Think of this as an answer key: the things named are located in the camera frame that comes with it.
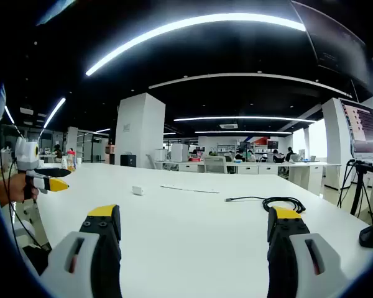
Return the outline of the person's left hand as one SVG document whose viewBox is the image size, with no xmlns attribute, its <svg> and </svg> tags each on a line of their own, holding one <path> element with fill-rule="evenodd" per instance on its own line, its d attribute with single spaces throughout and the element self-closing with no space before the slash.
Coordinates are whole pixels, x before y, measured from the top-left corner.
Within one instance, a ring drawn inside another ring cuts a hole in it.
<svg viewBox="0 0 373 298">
<path fill-rule="evenodd" d="M 28 199 L 36 200 L 39 190 L 31 186 L 31 190 L 24 194 L 26 186 L 26 175 L 24 173 L 17 173 L 8 179 L 0 180 L 0 206 L 3 207 L 10 202 L 23 202 Z"/>
</svg>

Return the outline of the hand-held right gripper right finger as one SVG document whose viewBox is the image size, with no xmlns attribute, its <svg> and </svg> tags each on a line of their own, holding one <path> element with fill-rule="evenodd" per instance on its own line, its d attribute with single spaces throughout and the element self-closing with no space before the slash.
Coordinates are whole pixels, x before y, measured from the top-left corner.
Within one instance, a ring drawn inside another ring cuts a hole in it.
<svg viewBox="0 0 373 298">
<path fill-rule="evenodd" d="M 294 210 L 269 209 L 267 241 L 268 297 L 337 297 L 349 284 L 336 250 Z"/>
</svg>

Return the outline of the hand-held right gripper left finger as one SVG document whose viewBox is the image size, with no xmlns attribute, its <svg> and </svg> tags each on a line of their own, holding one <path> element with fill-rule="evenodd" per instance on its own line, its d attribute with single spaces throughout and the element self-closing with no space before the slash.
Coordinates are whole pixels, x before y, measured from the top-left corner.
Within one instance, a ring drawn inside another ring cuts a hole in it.
<svg viewBox="0 0 373 298">
<path fill-rule="evenodd" d="M 93 209 L 49 253 L 42 284 L 54 297 L 121 297 L 120 241 L 119 206 Z"/>
</svg>

